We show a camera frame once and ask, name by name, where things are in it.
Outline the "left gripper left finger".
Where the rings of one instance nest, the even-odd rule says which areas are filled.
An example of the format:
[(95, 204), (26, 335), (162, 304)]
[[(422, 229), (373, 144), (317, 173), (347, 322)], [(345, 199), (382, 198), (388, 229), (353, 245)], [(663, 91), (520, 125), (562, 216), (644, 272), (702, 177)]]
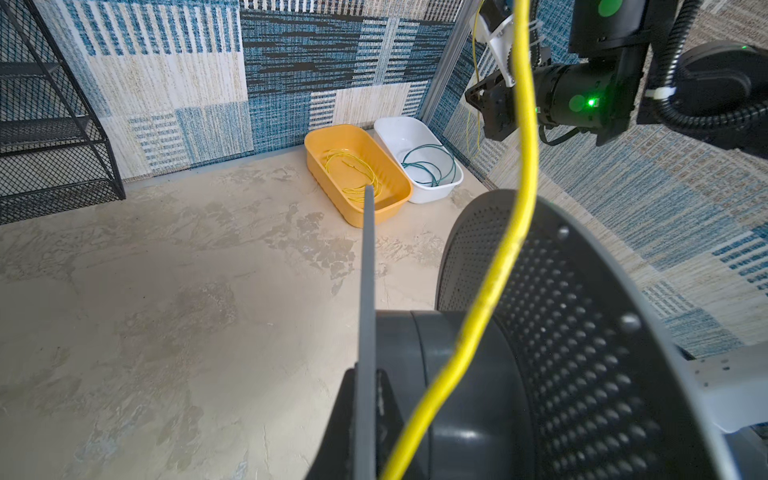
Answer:
[(353, 478), (357, 410), (357, 370), (345, 371), (318, 452), (306, 480)]

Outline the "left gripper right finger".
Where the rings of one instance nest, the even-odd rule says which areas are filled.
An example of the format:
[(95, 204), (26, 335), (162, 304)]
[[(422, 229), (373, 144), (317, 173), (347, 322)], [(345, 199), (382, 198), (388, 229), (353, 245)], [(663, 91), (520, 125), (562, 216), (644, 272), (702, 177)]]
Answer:
[(387, 373), (382, 369), (376, 371), (375, 414), (376, 478), (381, 479), (404, 427), (403, 415), (391, 382)]

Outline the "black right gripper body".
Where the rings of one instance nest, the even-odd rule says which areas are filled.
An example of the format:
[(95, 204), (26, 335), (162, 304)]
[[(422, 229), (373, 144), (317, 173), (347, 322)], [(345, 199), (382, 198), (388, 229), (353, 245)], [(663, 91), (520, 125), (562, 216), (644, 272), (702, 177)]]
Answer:
[(500, 71), (494, 71), (465, 92), (467, 103), (479, 111), (487, 139), (503, 141), (518, 128), (514, 88)]

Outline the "dark grey cable spool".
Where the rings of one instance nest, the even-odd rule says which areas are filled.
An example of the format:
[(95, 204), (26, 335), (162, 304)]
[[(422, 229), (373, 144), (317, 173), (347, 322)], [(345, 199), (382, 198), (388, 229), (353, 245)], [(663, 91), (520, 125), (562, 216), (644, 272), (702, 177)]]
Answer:
[[(376, 478), (376, 371), (404, 426), (450, 358), (516, 203), (454, 224), (434, 307), (361, 308), (353, 478)], [(599, 242), (546, 200), (475, 356), (407, 461), (408, 479), (736, 479), (682, 355)]]

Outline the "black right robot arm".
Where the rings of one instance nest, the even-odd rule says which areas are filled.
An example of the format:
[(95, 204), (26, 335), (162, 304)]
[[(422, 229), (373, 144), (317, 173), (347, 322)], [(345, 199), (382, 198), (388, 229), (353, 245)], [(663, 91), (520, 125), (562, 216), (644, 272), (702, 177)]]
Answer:
[(660, 124), (723, 150), (767, 154), (767, 52), (733, 41), (688, 48), (697, 1), (578, 1), (568, 48), (556, 63), (542, 43), (538, 5), (528, 13), (538, 130), (605, 145), (631, 123)]

